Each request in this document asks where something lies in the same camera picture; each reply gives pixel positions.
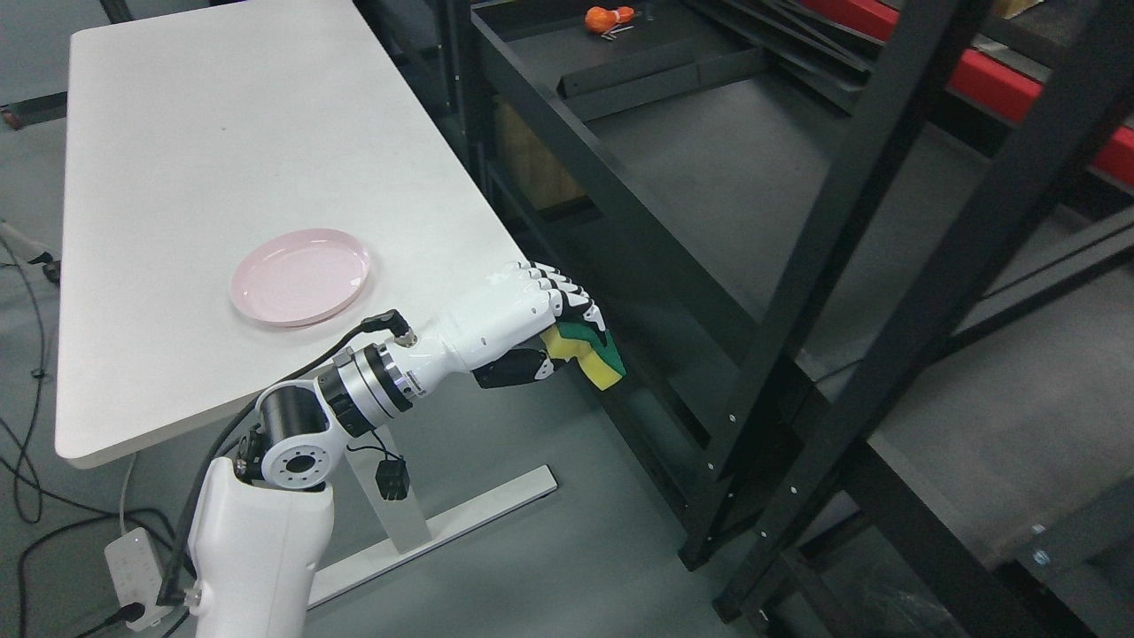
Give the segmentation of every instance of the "sponge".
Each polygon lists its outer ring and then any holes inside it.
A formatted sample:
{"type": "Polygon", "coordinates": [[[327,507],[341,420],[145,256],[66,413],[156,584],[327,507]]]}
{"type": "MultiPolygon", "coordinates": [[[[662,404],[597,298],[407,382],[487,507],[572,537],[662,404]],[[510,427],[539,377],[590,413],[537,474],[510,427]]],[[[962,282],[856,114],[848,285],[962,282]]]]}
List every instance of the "sponge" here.
{"type": "Polygon", "coordinates": [[[626,367],[615,348],[613,335],[608,331],[606,337],[603,344],[591,326],[560,322],[544,331],[540,339],[548,347],[551,359],[578,359],[579,368],[594,388],[607,390],[626,376],[626,367]]]}

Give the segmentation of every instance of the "table top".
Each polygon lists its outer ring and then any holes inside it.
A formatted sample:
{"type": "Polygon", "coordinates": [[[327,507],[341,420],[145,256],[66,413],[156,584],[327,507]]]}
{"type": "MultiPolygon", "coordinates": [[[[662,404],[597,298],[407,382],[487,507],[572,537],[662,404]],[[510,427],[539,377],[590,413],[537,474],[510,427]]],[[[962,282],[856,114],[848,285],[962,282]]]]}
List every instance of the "table top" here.
{"type": "Polygon", "coordinates": [[[76,467],[223,420],[361,317],[420,325],[522,254],[349,0],[76,33],[67,135],[56,451],[76,467]],[[305,329],[240,314],[236,265],[310,227],[366,245],[359,297],[305,329]]]}

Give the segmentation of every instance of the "plate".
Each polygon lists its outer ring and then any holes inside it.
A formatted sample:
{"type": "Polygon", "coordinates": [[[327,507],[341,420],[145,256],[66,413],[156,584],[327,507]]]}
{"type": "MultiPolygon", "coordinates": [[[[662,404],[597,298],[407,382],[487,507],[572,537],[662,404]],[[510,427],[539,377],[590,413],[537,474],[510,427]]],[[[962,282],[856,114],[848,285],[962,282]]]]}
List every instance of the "plate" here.
{"type": "Polygon", "coordinates": [[[331,228],[280,235],[236,266],[229,294],[237,309],[276,326],[307,326],[341,311],[362,291],[370,254],[331,228]]]}

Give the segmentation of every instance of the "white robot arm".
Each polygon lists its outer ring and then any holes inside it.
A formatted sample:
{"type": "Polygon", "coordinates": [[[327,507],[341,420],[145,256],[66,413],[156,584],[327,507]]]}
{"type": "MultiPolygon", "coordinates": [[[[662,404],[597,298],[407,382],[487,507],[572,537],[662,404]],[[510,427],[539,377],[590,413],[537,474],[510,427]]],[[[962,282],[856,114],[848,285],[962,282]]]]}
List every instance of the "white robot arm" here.
{"type": "MultiPolygon", "coordinates": [[[[197,500],[188,541],[197,581],[186,604],[200,616],[198,638],[298,637],[333,521],[323,482],[347,443],[406,412],[454,373],[473,374],[482,388],[547,378],[562,363],[516,347],[562,318],[607,339],[585,290],[547,265],[513,263],[420,332],[395,312],[387,317],[393,338],[345,349],[314,380],[265,390],[255,406],[262,424],[242,441],[235,462],[212,461],[197,500]]],[[[400,458],[383,463],[401,463],[404,474],[400,458]]],[[[379,483],[383,497],[405,497],[398,473],[390,476],[379,483]]]]}

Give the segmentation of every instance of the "gray floor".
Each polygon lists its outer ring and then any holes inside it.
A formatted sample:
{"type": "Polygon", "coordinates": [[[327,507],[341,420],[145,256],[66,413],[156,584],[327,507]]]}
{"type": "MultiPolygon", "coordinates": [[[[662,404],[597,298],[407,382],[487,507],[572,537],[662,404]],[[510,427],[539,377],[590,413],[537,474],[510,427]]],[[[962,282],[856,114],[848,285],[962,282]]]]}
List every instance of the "gray floor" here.
{"type": "MultiPolygon", "coordinates": [[[[0,216],[52,246],[60,237],[64,141],[61,120],[0,131],[0,216]]],[[[107,249],[122,247],[108,238],[107,249]]],[[[58,292],[37,270],[27,273],[51,340],[58,292]]],[[[37,340],[17,272],[0,269],[0,415],[20,434],[34,399],[28,372],[35,367],[37,340]]],[[[480,391],[467,378],[447,384],[393,426],[428,514],[544,463],[559,491],[315,609],[306,636],[752,635],[743,622],[721,624],[709,605],[745,542],[697,572],[685,571],[676,556],[680,527],[576,371],[535,386],[493,392],[480,391]]],[[[49,377],[31,449],[44,486],[115,509],[126,461],[78,471],[58,460],[52,451],[53,393],[49,377]]],[[[193,433],[143,452],[129,507],[175,513],[210,435],[193,433]]],[[[5,441],[0,453],[10,460],[14,450],[5,441]]],[[[327,561],[382,538],[357,485],[347,478],[333,480],[338,519],[327,561]]],[[[0,573],[11,584],[0,588],[5,637],[16,636],[14,584],[22,550],[84,517],[49,502],[44,521],[27,526],[16,518],[10,493],[9,480],[0,480],[0,573]]],[[[102,559],[116,527],[104,522],[53,539],[33,555],[28,636],[74,636],[116,609],[102,559]]],[[[141,636],[160,636],[167,626],[141,636]]],[[[103,635],[133,633],[118,628],[103,635]]],[[[177,632],[192,635],[192,620],[177,632]]]]}

